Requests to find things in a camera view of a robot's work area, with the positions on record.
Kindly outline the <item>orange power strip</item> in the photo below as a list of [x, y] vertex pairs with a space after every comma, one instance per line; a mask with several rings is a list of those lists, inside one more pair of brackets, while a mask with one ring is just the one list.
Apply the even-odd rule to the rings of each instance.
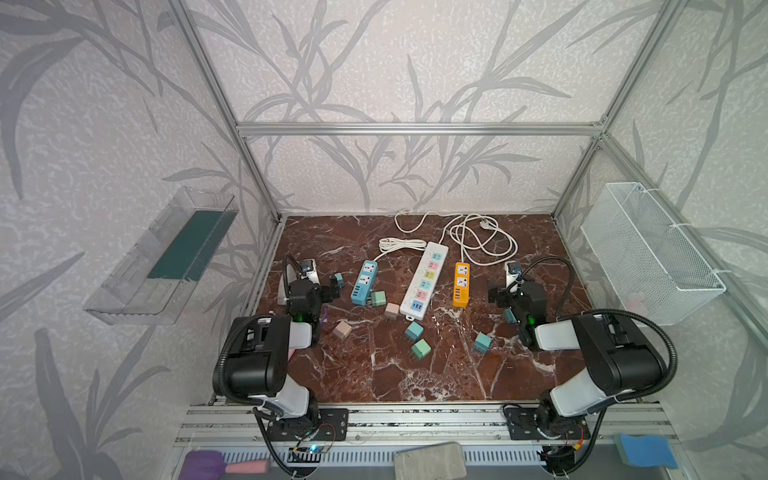
[[454, 307], [466, 308], [469, 304], [470, 265], [457, 262], [454, 269], [454, 286], [452, 304]]

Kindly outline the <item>pink cube charger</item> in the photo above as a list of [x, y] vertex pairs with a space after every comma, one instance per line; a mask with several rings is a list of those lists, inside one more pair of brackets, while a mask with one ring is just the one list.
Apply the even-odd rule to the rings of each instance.
[[339, 321], [333, 330], [333, 334], [340, 338], [346, 339], [352, 332], [353, 327], [345, 320]]
[[399, 306], [394, 303], [388, 303], [385, 308], [385, 317], [394, 320], [399, 315]]

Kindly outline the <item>white multicolour power strip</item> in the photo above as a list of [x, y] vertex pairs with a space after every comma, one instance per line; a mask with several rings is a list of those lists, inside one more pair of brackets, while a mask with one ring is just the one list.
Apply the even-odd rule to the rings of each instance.
[[437, 281], [448, 256], [445, 245], [428, 242], [408, 286], [399, 312], [414, 320], [422, 320], [435, 292]]

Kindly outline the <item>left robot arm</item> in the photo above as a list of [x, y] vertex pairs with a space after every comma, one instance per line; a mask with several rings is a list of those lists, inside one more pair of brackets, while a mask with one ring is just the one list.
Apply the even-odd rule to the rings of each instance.
[[290, 354], [315, 347], [322, 331], [321, 310], [340, 296], [332, 279], [319, 285], [302, 278], [288, 284], [286, 311], [233, 321], [212, 374], [214, 393], [255, 407], [265, 422], [314, 428], [320, 424], [314, 393], [288, 374]]

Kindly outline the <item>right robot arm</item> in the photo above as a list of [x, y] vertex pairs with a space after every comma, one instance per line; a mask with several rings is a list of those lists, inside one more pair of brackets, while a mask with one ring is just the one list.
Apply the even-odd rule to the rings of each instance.
[[492, 286], [488, 298], [517, 326], [531, 351], [579, 351], [585, 367], [544, 392], [536, 407], [502, 408], [513, 439], [563, 439], [586, 431], [586, 417], [663, 390], [679, 358], [671, 338], [651, 320], [620, 309], [595, 309], [547, 319], [547, 296], [535, 282]]

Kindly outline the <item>grey garden trowel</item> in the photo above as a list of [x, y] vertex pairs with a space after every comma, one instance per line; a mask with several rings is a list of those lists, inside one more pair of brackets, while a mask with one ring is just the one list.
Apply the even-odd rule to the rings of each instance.
[[278, 282], [277, 304], [279, 306], [287, 305], [289, 294], [286, 288], [289, 287], [290, 284], [296, 279], [296, 269], [291, 264], [285, 266], [282, 273], [280, 274], [280, 279]]

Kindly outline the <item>blue power strip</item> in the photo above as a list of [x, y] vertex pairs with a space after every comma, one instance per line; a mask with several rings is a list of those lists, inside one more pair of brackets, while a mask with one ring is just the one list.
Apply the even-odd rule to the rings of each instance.
[[354, 284], [351, 301], [358, 306], [365, 306], [371, 294], [378, 271], [378, 263], [372, 260], [366, 260]]

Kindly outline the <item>green cube charger by strip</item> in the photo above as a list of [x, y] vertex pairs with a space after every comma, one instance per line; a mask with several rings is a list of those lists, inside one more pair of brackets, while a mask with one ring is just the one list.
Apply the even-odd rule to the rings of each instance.
[[370, 295], [370, 303], [374, 307], [387, 305], [386, 293], [383, 291], [374, 291]]

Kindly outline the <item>green cube charger centre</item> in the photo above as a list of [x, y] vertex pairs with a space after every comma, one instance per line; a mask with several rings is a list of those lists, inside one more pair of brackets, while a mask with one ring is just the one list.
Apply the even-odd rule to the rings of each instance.
[[431, 351], [432, 348], [425, 339], [418, 340], [411, 347], [412, 354], [418, 360], [426, 358], [431, 353]]

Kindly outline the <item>grey sponge block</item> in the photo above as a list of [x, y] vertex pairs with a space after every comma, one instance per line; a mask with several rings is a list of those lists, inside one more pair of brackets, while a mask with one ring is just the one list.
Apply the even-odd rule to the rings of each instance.
[[452, 480], [467, 475], [462, 446], [456, 442], [399, 452], [394, 469], [397, 480]]

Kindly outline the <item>blue sponge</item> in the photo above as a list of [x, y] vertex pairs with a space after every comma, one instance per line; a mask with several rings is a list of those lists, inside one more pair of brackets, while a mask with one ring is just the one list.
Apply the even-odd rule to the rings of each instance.
[[622, 462], [628, 466], [679, 468], [670, 443], [665, 437], [616, 434], [613, 440]]

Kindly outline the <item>purple pink brush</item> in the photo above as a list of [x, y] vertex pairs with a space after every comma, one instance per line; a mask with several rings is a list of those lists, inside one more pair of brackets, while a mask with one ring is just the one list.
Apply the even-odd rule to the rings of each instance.
[[264, 474], [270, 468], [269, 459], [227, 463], [221, 452], [196, 450], [186, 455], [178, 479], [218, 480], [225, 474]]

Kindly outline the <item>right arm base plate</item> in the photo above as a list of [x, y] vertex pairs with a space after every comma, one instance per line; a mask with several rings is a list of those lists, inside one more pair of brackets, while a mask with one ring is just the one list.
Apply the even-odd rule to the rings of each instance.
[[563, 417], [548, 407], [506, 404], [502, 407], [511, 440], [583, 442], [591, 438], [584, 416]]

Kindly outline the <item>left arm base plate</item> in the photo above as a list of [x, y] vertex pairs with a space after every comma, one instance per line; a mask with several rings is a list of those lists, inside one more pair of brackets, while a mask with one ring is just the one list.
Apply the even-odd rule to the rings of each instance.
[[272, 441], [298, 441], [309, 436], [312, 440], [344, 441], [349, 426], [349, 410], [346, 408], [320, 408], [310, 410], [305, 416], [270, 421], [268, 438]]

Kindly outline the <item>clear plastic wall tray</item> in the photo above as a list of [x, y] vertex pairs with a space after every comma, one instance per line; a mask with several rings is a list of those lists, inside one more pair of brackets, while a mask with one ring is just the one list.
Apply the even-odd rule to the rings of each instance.
[[174, 324], [238, 213], [233, 194], [180, 188], [84, 310], [108, 325]]

